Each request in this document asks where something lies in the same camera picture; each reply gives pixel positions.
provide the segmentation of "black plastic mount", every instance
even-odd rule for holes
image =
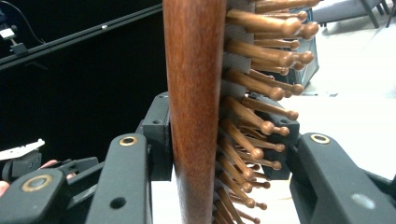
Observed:
[[[157,95],[136,130],[148,139],[151,181],[170,181],[173,169],[168,92]]]
[[[106,156],[85,223],[151,223],[146,137],[116,137]]]
[[[302,223],[394,223],[396,210],[329,136],[304,134],[288,156],[291,195]]]

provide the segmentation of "metal ring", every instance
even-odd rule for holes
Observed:
[[[45,181],[44,181],[44,183],[42,185],[37,186],[37,187],[30,186],[30,184],[33,181],[35,181],[37,179],[40,179],[40,178],[45,179]],[[24,182],[24,184],[22,185],[21,189],[23,191],[25,191],[25,192],[33,192],[33,191],[37,191],[37,190],[43,189],[44,187],[49,185],[50,182],[52,182],[52,176],[51,175],[37,175],[35,177],[32,177],[32,178],[28,179],[26,182]]]
[[[128,147],[136,143],[137,143],[137,138],[132,136],[123,137],[120,140],[120,145],[122,145],[123,147]]]
[[[319,133],[314,133],[311,135],[311,139],[312,141],[322,144],[322,145],[326,145],[330,143],[330,139],[323,135],[323,134],[319,134]]]

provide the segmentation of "rounded wooden knob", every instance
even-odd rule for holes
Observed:
[[[305,64],[296,62],[292,68],[294,68],[297,71],[301,71],[305,68]]]
[[[309,64],[314,61],[315,58],[314,53],[312,53],[311,51],[306,51],[304,53],[294,53],[293,57],[295,57],[297,61],[303,64]]]
[[[257,207],[260,207],[261,210],[267,210],[267,204],[266,203],[256,203]]]
[[[315,21],[309,22],[308,24],[303,26],[303,29],[300,31],[301,37],[305,40],[310,40],[314,37],[314,35],[319,31],[319,24]]]
[[[250,183],[245,182],[245,183],[243,183],[243,184],[241,185],[241,189],[242,189],[244,192],[246,192],[246,193],[250,193],[250,192],[253,190],[253,186],[252,186]]]
[[[271,135],[274,132],[275,125],[271,121],[265,121],[262,123],[262,126],[260,127],[260,130],[262,133]]]
[[[281,88],[279,87],[273,87],[270,91],[270,99],[275,100],[275,101],[280,101],[283,99],[285,95],[285,91],[283,91]]]
[[[256,206],[256,202],[254,201],[254,199],[252,198],[246,198],[244,200],[244,204],[248,207],[248,208],[254,208]]]
[[[308,19],[308,13],[306,13],[306,11],[301,11],[301,12],[297,13],[297,18],[300,21],[306,21],[306,19]]]
[[[285,150],[285,145],[283,144],[275,144],[274,150],[277,152],[283,152]]]
[[[285,91],[285,98],[290,98],[293,95],[291,91]]]
[[[298,40],[293,40],[290,42],[290,48],[291,49],[297,49],[300,47],[300,41]]]
[[[300,95],[304,91],[304,86],[302,86],[301,84],[295,84],[292,86],[291,91],[293,92],[293,94]]]
[[[297,18],[288,18],[282,25],[282,33],[285,35],[295,35],[301,27],[301,21]]]
[[[275,127],[275,128],[273,129],[273,132],[274,132],[274,133],[279,133],[279,134],[282,135],[282,136],[287,136],[287,135],[289,135],[290,130],[289,130],[287,127],[280,127],[280,128]]]
[[[282,164],[279,162],[279,161],[273,161],[272,162],[272,168],[274,169],[274,170],[280,170],[280,169],[282,169]]]
[[[294,110],[288,110],[287,113],[288,113],[287,118],[291,120],[297,120],[299,116],[298,112]]]

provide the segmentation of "reddish-brown wood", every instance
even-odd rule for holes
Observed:
[[[225,11],[225,0],[163,0],[174,163],[183,223],[212,222]]]

